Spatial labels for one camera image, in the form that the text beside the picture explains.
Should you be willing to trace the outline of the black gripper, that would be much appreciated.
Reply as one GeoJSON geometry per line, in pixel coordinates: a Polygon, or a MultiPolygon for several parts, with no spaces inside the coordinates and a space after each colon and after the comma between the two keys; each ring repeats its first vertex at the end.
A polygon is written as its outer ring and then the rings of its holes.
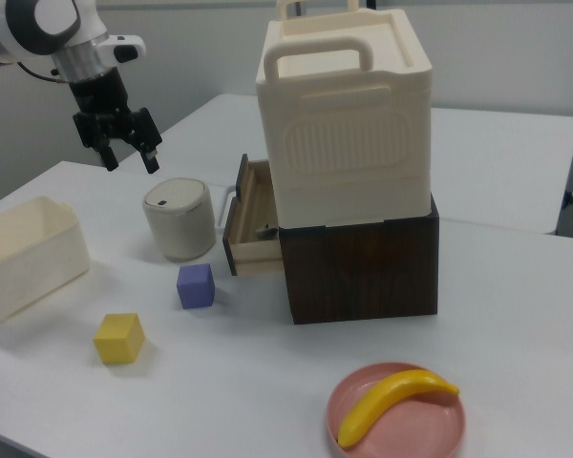
{"type": "Polygon", "coordinates": [[[139,152],[148,174],[159,169],[157,147],[162,138],[147,108],[130,113],[128,94],[118,69],[69,85],[79,112],[73,116],[84,147],[98,153],[103,166],[112,172],[118,161],[111,138],[122,138],[139,152]]]}

